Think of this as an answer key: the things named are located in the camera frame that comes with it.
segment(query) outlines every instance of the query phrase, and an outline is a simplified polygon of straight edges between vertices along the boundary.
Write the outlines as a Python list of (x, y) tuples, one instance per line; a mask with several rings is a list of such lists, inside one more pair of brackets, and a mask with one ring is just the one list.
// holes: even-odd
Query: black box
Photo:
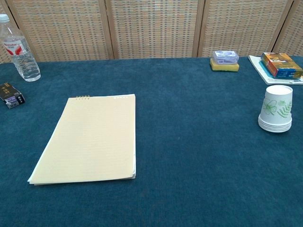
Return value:
[(0, 98), (9, 109), (25, 103), (25, 99), (21, 92), (15, 89), (8, 82), (0, 85)]

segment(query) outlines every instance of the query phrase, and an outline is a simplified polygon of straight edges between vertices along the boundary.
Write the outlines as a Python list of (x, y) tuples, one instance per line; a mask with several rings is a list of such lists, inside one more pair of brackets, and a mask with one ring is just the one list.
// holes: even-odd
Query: red and white label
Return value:
[(27, 53), (27, 42), (25, 38), (11, 42), (3, 42), (6, 50), (10, 55), (23, 55)]

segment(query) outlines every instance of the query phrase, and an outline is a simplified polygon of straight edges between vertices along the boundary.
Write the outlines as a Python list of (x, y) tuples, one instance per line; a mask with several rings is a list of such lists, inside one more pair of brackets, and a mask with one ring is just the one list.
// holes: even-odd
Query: stack of paper cups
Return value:
[(285, 132), (292, 126), (293, 89), (285, 85), (269, 86), (258, 123), (261, 128), (270, 132)]

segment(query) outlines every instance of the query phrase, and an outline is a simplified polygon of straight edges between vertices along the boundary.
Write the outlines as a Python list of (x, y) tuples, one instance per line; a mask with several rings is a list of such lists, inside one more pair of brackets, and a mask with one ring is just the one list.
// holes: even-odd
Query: woven screen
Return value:
[(192, 56), (198, 0), (106, 3), (115, 58)]
[[(3, 7), (0, 4), (0, 14), (5, 13)], [(9, 56), (7, 54), (7, 51), (5, 50), (5, 48), (3, 47), (2, 44), (0, 44), (0, 63), (4, 63), (4, 62), (10, 62)]]
[(198, 56), (210, 57), (216, 50), (241, 56), (271, 51), (288, 5), (287, 0), (206, 0)]
[(285, 32), (279, 37), (281, 41), (277, 52), (285, 52), (290, 55), (303, 56), (303, 1), (297, 6), (295, 13), (291, 15), (290, 23), (286, 25)]
[(98, 0), (8, 0), (8, 4), (38, 61), (109, 58)]

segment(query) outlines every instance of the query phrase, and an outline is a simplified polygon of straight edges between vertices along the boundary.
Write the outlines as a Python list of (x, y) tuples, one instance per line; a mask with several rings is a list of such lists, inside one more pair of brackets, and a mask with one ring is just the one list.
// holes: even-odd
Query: sponge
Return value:
[(210, 65), (212, 66), (213, 71), (232, 71), (237, 72), (239, 70), (239, 64), (233, 65), (219, 65), (217, 64), (213, 58), (210, 59)]

